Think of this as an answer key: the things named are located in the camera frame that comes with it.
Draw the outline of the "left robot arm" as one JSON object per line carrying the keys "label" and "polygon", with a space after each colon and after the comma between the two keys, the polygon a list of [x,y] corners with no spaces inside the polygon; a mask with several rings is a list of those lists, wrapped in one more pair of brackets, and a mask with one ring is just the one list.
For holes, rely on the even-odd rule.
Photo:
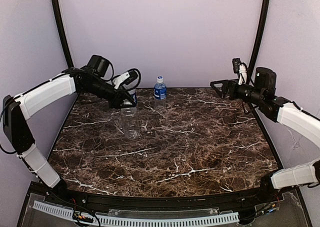
{"label": "left robot arm", "polygon": [[105,79],[107,70],[112,67],[113,64],[108,59],[92,55],[83,67],[67,68],[30,90],[4,97],[0,118],[3,132],[13,150],[3,152],[16,155],[51,191],[65,190],[67,183],[38,147],[30,124],[35,116],[54,103],[80,93],[104,99],[112,109],[135,107],[137,102],[132,92],[141,82],[141,72],[137,68],[131,68]]}

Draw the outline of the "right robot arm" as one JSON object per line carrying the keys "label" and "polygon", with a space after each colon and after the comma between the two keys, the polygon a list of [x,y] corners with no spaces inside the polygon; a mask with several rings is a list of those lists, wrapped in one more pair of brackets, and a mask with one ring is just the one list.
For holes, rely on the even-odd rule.
{"label": "right robot arm", "polygon": [[[287,126],[301,134],[316,146],[320,145],[320,120],[307,113],[294,101],[276,96],[276,78],[274,71],[258,67],[255,72],[254,84],[249,85],[246,79],[246,68],[242,64],[237,67],[238,78],[212,81],[210,86],[223,99],[242,100],[256,105],[268,119]],[[296,165],[276,170],[260,181],[261,188],[280,190],[286,187],[303,186],[317,187],[320,184],[320,161]]]}

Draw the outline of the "clear bottle white cap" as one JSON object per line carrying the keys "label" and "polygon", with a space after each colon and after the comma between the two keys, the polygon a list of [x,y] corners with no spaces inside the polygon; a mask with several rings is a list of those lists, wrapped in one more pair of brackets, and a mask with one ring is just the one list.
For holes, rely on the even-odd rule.
{"label": "clear bottle white cap", "polygon": [[134,140],[139,136],[138,110],[128,100],[123,105],[120,110],[123,133],[127,139]]}

